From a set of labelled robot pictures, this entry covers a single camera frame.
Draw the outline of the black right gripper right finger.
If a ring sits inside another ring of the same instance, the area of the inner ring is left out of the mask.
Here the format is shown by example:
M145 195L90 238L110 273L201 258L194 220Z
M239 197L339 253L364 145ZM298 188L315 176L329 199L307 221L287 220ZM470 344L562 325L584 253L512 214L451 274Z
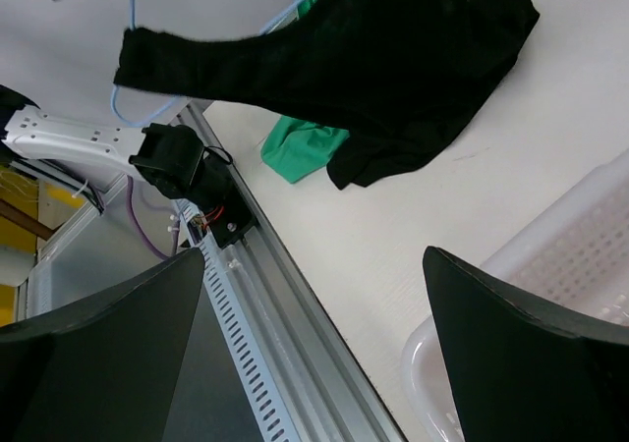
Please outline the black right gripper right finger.
M625 441L628 330L426 249L429 304L468 441Z

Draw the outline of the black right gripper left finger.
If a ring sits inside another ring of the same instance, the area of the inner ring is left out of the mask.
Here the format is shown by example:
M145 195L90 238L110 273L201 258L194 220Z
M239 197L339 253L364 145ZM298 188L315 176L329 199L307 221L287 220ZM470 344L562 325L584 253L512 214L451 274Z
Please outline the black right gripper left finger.
M188 249L2 327L2 440L161 440L203 271L201 253Z

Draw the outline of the black tank top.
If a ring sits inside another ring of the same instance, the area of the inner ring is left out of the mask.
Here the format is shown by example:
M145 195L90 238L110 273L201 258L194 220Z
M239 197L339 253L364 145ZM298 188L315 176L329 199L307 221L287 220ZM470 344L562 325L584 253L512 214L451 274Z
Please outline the black tank top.
M327 166L344 189L429 164L515 65L532 0L317 0L239 56L227 96L346 130Z

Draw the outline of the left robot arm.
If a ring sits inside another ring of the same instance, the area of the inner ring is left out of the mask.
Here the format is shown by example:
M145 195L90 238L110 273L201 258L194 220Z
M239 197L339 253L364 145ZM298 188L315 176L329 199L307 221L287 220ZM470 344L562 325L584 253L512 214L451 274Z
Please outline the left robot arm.
M204 145L188 126L161 125L152 118L121 128L86 124L52 116L8 87L1 89L1 152L11 160L116 169L203 211L223 204L234 189L231 155Z

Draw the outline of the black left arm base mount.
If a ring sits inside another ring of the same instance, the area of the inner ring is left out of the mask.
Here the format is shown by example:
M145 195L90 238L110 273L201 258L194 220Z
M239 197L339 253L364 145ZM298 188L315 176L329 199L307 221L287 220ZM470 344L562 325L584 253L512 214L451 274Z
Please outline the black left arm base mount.
M222 148L204 150L188 197L199 210L188 221L194 242L211 235L224 249L240 241L257 223L230 173L232 162Z

